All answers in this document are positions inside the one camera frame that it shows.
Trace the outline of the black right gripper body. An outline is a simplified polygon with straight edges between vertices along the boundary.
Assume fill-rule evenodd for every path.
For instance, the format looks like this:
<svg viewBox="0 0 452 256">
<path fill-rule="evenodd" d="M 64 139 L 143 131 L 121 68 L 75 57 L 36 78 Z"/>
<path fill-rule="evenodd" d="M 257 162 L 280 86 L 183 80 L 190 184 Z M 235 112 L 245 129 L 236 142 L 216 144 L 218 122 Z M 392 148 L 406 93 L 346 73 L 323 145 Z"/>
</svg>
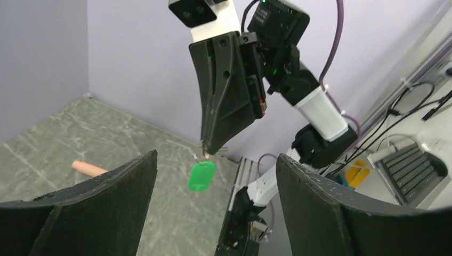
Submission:
<svg viewBox="0 0 452 256">
<path fill-rule="evenodd" d="M 256 33 L 243 33 L 240 38 L 240 53 L 245 68 L 246 83 L 255 118 L 262 118 L 267 108 L 264 78 L 264 60 L 258 49 Z"/>
</svg>

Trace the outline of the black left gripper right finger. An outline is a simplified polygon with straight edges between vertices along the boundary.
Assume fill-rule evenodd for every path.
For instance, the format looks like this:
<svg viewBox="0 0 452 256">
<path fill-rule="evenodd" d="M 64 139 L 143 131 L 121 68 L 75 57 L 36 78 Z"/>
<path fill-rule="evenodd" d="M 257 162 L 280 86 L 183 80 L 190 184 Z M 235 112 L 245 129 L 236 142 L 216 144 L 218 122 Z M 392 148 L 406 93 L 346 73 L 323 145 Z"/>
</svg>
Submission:
<svg viewBox="0 0 452 256">
<path fill-rule="evenodd" d="M 286 154 L 278 156 L 276 177 L 292 255 L 451 255 L 451 207 L 380 201 Z"/>
</svg>

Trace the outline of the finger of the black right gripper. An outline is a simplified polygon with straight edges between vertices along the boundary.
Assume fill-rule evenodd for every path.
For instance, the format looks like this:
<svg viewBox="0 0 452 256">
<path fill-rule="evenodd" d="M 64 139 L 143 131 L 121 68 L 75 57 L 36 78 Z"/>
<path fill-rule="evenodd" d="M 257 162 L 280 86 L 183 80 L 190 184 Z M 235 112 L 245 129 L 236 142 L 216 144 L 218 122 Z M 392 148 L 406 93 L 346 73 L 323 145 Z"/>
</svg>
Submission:
<svg viewBox="0 0 452 256">
<path fill-rule="evenodd" d="M 240 38 L 237 31 L 209 38 L 215 51 L 215 85 L 209 107 L 209 145 L 203 151 L 210 154 L 256 120 L 240 53 Z"/>
<path fill-rule="evenodd" d="M 195 42 L 189 45 L 189 51 L 195 67 L 201 100 L 201 132 L 202 149 L 207 149 L 209 107 L 211 104 L 212 87 L 215 85 L 215 51 L 212 39 Z"/>
</svg>

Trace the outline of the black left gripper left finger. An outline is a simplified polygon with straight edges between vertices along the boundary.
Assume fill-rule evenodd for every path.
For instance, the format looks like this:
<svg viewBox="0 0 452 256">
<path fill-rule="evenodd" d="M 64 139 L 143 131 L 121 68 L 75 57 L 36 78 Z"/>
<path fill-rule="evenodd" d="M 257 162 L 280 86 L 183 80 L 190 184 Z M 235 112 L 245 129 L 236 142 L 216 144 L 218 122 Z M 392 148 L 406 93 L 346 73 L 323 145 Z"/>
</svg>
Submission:
<svg viewBox="0 0 452 256">
<path fill-rule="evenodd" d="M 31 201 L 1 203 L 1 255 L 136 255 L 156 150 Z"/>
</svg>

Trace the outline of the green plastic key tag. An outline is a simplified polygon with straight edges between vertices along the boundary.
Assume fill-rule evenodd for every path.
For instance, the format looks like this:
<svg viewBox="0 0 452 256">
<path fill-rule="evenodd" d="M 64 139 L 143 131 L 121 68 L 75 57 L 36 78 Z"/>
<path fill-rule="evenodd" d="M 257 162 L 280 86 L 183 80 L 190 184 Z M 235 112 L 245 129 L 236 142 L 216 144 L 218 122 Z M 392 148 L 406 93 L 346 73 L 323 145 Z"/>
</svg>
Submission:
<svg viewBox="0 0 452 256">
<path fill-rule="evenodd" d="M 215 170 L 215 164 L 210 161 L 196 163 L 188 180 L 188 189 L 194 192 L 206 190 L 211 184 Z"/>
</svg>

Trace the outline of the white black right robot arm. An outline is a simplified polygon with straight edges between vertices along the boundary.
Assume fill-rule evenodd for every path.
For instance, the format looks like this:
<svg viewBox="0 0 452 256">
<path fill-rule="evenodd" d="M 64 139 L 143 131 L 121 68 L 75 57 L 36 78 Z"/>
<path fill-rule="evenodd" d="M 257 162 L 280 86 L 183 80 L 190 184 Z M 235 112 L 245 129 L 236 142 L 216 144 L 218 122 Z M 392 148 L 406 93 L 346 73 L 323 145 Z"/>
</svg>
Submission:
<svg viewBox="0 0 452 256">
<path fill-rule="evenodd" d="M 188 181 L 194 192 L 211 183 L 211 157 L 264 117 L 268 94 L 280 94 L 307 120 L 291 145 L 301 163 L 323 168 L 357 139 L 322 79 L 300 60 L 297 46 L 309 15 L 289 1 L 252 1 L 250 7 L 255 11 L 246 25 L 232 1 L 170 5 L 191 30 L 189 52 L 200 92 L 203 159 L 196 161 Z"/>
</svg>

